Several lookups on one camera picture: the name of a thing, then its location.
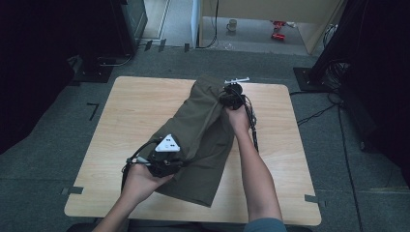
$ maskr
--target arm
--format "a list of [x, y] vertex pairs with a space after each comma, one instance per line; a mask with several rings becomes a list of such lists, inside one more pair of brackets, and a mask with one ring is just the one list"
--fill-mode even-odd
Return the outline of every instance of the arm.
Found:
[[271, 172], [256, 152], [249, 136], [249, 119], [245, 107], [226, 109], [226, 112], [238, 140], [249, 221], [259, 218], [282, 220]]
[[133, 165], [117, 202], [93, 231], [120, 230], [133, 209], [171, 178], [172, 175], [153, 177], [145, 165]]

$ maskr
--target person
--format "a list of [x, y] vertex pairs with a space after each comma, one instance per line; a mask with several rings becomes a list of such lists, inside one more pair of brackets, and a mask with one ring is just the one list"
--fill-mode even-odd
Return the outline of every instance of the person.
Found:
[[[242, 179], [249, 215], [249, 223], [244, 231], [286, 231], [274, 180], [265, 162], [253, 147], [249, 136], [249, 118], [245, 106], [242, 105], [237, 110], [226, 108], [226, 112], [240, 150]], [[120, 197], [94, 231], [118, 231], [135, 207], [171, 178], [172, 175], [163, 178], [153, 177], [145, 165], [134, 164]]]

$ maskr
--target folded trousers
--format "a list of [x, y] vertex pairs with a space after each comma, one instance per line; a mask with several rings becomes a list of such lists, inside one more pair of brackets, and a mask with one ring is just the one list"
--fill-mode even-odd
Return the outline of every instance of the folded trousers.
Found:
[[[151, 139], [159, 139], [172, 134], [181, 147], [175, 158], [187, 164], [157, 192], [211, 207], [234, 137], [219, 102], [222, 87], [223, 82], [213, 78], [196, 80], [189, 98], [152, 135]], [[140, 156], [148, 158], [154, 147], [141, 151]]]

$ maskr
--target sleeve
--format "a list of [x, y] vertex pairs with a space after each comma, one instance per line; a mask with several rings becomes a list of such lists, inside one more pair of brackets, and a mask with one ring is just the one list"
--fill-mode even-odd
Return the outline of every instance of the sleeve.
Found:
[[276, 218], [260, 218], [249, 222], [244, 232], [285, 232], [286, 227]]

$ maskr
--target person's left hand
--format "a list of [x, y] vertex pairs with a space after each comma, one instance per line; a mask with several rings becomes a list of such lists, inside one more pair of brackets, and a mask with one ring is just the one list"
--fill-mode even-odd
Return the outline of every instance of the person's left hand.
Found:
[[173, 175], [153, 177], [148, 167], [142, 164], [133, 164], [124, 184], [122, 198], [127, 198], [135, 206], [150, 196], [155, 189], [171, 180]]

